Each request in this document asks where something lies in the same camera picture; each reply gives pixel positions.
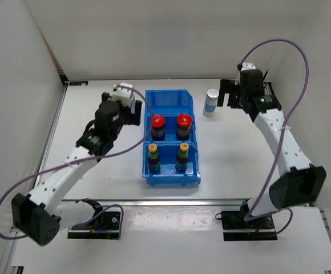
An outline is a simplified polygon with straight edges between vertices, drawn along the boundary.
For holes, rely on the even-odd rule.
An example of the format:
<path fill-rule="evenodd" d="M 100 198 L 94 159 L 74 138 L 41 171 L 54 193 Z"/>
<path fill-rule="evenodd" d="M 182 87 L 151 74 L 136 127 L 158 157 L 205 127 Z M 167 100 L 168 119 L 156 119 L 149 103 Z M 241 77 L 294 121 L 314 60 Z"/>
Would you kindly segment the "silver-capped spice shaker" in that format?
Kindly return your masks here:
<path fill-rule="evenodd" d="M 215 114 L 218 98 L 219 91 L 217 89 L 212 88 L 207 91 L 203 107 L 205 117 L 212 117 Z"/>

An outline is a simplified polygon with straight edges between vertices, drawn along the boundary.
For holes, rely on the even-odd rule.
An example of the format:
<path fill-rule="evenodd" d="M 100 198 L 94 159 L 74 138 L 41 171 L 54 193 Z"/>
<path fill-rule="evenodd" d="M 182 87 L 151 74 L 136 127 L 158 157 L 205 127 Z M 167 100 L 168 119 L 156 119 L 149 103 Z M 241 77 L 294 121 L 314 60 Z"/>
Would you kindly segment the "red-lid sauce jar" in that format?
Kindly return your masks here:
<path fill-rule="evenodd" d="M 182 113 L 177 117 L 177 132 L 176 136 L 179 140 L 188 140 L 192 126 L 192 117 Z"/>
<path fill-rule="evenodd" d="M 164 116 L 156 114 L 152 117 L 151 136 L 153 140 L 163 140 L 165 138 L 165 125 L 166 119 Z"/>

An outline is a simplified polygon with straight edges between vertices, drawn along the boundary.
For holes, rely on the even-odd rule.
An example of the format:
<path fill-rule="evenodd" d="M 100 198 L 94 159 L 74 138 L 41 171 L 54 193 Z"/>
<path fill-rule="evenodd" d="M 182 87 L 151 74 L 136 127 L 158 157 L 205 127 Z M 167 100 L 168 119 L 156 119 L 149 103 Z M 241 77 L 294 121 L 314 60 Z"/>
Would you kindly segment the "yellow-cap sauce bottle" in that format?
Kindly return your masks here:
<path fill-rule="evenodd" d="M 189 157 L 189 145 L 188 143 L 181 143 L 179 151 L 176 156 L 175 168 L 178 171 L 185 171 L 187 169 Z"/>
<path fill-rule="evenodd" d="M 148 168 L 153 173 L 160 171 L 160 156 L 155 143 L 151 143 L 148 146 Z"/>

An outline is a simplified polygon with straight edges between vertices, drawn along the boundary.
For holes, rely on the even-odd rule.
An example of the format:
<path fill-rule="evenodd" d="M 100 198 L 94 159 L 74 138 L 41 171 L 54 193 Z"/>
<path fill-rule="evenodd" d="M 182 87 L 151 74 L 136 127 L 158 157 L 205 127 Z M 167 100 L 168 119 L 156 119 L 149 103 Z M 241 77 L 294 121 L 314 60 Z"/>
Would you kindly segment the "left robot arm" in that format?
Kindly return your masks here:
<path fill-rule="evenodd" d="M 13 223 L 26 236 L 44 246 L 65 228 L 85 225 L 89 229 L 103 226 L 103 207 L 89 198 L 72 207 L 60 207 L 66 193 L 114 146 L 124 125 L 140 124 L 142 103 L 124 86 L 102 94 L 102 102 L 83 135 L 76 141 L 63 168 L 54 171 L 29 193 L 16 194 L 11 201 Z"/>

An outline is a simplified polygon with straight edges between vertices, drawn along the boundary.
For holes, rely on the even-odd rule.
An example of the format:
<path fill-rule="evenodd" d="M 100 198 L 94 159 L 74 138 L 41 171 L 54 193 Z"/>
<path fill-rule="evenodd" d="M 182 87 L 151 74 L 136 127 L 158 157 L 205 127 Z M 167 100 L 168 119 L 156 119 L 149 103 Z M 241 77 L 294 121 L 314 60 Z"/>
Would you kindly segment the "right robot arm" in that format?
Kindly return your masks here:
<path fill-rule="evenodd" d="M 282 107 L 274 94 L 266 94 L 264 76 L 251 63 L 239 66 L 235 80 L 221 80 L 218 106 L 242 109 L 265 138 L 273 156 L 272 170 L 279 178 L 266 182 L 256 198 L 246 200 L 239 214 L 245 228 L 254 227 L 261 217 L 282 209 L 314 203 L 326 179 L 322 166 L 315 166 L 296 142 Z"/>

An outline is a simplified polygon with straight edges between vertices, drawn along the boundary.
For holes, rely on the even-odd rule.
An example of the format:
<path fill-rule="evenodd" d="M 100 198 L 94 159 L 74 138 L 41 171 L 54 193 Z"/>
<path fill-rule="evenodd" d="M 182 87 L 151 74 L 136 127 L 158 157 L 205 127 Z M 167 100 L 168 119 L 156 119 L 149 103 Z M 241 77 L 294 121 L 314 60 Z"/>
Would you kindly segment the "blue bin far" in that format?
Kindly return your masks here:
<path fill-rule="evenodd" d="M 146 112 L 153 115 L 188 114 L 194 118 L 193 97 L 187 90 L 146 90 Z"/>

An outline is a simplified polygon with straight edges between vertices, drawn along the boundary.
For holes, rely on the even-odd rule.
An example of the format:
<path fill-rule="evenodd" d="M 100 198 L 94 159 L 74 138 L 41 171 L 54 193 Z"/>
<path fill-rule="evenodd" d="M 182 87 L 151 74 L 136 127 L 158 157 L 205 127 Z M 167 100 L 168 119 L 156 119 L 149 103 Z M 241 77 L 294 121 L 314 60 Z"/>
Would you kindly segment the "blue bin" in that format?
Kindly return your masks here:
<path fill-rule="evenodd" d="M 152 135 L 149 134 L 145 140 L 145 142 L 183 142 L 183 140 L 180 140 L 177 138 L 176 136 L 176 132 L 177 132 L 177 117 L 178 114 L 163 114 L 163 116 L 165 117 L 165 127 L 164 127 L 164 132 L 165 132 L 165 137 L 163 140 L 155 140 L 152 138 Z M 193 120 L 192 122 L 192 126 L 190 129 L 190 133 L 189 133 L 189 138 L 188 140 L 185 140 L 185 142 L 192 142 L 192 143 L 196 143 L 196 123 Z"/>
<path fill-rule="evenodd" d="M 146 112 L 153 115 L 188 114 L 194 118 L 193 97 L 187 90 L 146 90 Z"/>
<path fill-rule="evenodd" d="M 142 177 L 151 186 L 158 184 L 199 184 L 201 175 L 199 170 L 199 154 L 197 143 L 187 141 L 189 144 L 189 157 L 185 171 L 176 169 L 176 156 L 180 150 L 181 141 L 175 142 L 156 142 L 160 157 L 160 170 L 152 172 L 149 168 L 148 149 L 153 142 L 143 144 L 143 166 Z"/>

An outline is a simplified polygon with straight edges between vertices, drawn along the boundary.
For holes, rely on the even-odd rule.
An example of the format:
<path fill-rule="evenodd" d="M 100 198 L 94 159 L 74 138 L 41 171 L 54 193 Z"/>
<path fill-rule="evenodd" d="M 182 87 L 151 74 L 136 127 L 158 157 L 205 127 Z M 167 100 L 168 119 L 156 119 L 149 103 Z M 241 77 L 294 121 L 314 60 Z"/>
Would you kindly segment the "blue bin middle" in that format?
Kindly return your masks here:
<path fill-rule="evenodd" d="M 183 142 L 183 140 L 180 140 L 177 138 L 176 136 L 176 132 L 177 132 L 177 117 L 178 114 L 163 114 L 163 116 L 165 117 L 165 127 L 164 127 L 164 132 L 165 132 L 165 137 L 163 140 L 155 140 L 152 138 L 152 135 L 149 134 L 145 140 L 145 142 Z M 196 143 L 196 123 L 193 120 L 192 122 L 192 126 L 190 129 L 190 133 L 189 133 L 189 138 L 188 140 L 185 140 L 185 142 L 192 142 L 192 143 Z"/>

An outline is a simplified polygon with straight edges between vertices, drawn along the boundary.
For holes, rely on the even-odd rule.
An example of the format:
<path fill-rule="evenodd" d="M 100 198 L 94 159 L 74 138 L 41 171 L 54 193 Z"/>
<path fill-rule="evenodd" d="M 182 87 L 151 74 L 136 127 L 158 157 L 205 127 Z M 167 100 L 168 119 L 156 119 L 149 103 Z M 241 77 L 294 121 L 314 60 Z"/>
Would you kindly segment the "blue bin near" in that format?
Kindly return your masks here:
<path fill-rule="evenodd" d="M 176 156 L 180 150 L 181 141 L 175 142 L 156 142 L 160 157 L 160 170 L 152 172 L 149 168 L 148 149 L 153 142 L 143 144 L 143 166 L 142 177 L 151 186 L 158 184 L 199 184 L 201 175 L 199 170 L 199 154 L 197 143 L 187 141 L 189 144 L 189 157 L 185 171 L 176 169 Z"/>

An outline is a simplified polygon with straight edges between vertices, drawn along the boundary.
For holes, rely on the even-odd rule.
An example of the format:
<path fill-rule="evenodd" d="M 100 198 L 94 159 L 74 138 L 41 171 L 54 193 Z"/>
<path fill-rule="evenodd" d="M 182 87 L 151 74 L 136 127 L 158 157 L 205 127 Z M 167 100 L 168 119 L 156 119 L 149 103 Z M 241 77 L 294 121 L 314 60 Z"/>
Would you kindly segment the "left black corner label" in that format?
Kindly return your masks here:
<path fill-rule="evenodd" d="M 88 85 L 88 81 L 70 81 L 70 86 L 86 86 Z"/>

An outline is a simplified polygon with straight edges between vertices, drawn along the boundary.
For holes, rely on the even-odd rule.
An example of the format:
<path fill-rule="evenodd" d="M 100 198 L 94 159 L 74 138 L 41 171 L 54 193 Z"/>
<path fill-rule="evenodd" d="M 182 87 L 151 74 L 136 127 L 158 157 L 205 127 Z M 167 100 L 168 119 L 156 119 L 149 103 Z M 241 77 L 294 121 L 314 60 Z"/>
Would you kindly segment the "aluminium table edge rail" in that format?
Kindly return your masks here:
<path fill-rule="evenodd" d="M 101 205 L 120 204 L 125 207 L 162 206 L 240 206 L 245 199 L 96 199 Z"/>

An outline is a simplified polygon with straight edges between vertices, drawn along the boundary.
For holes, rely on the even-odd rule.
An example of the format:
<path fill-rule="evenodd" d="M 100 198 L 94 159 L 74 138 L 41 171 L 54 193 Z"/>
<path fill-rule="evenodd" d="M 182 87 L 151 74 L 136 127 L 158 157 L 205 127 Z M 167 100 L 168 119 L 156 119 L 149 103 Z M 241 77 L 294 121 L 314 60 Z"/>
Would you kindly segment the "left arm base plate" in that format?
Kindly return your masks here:
<path fill-rule="evenodd" d="M 68 229 L 67 238 L 76 240 L 119 240 L 122 233 L 123 207 L 107 206 L 94 221 Z"/>

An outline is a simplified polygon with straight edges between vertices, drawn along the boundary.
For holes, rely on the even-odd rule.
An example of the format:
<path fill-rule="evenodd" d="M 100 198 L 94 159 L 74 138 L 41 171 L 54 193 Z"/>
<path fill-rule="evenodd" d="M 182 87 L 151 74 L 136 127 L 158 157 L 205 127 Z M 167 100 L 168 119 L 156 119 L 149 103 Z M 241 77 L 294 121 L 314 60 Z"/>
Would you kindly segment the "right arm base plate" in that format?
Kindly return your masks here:
<path fill-rule="evenodd" d="M 221 221 L 224 241 L 273 241 L 277 240 L 272 216 L 246 223 L 239 211 L 221 211 L 215 215 Z"/>

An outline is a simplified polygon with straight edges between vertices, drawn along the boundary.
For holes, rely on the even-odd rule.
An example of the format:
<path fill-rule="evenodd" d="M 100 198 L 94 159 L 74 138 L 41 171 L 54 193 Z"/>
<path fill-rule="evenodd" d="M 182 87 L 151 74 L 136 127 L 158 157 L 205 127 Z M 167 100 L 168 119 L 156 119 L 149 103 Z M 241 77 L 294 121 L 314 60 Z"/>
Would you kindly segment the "left side aluminium rail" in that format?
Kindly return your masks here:
<path fill-rule="evenodd" d="M 40 160 L 41 160 L 40 166 L 36 169 L 36 171 L 42 171 L 44 168 L 44 165 L 46 164 L 47 157 L 49 155 L 49 149 L 50 149 L 50 146 L 53 141 L 55 128 L 56 128 L 56 125 L 57 125 L 57 122 L 59 119 L 60 111 L 62 109 L 66 91 L 67 91 L 67 83 L 65 83 L 63 86 L 59 103 L 55 109 L 54 120 L 51 124 L 51 128 L 50 128 L 50 131 L 49 131 L 49 134 L 47 137 L 47 141 L 45 143 L 45 150 L 43 151 L 43 154 L 40 158 Z M 6 244 L 6 247 L 5 247 L 1 262 L 0 262 L 0 273 L 23 273 L 22 266 L 13 266 L 13 267 L 11 266 L 17 244 L 18 244 L 18 240 L 8 240 L 7 241 L 7 244 Z"/>

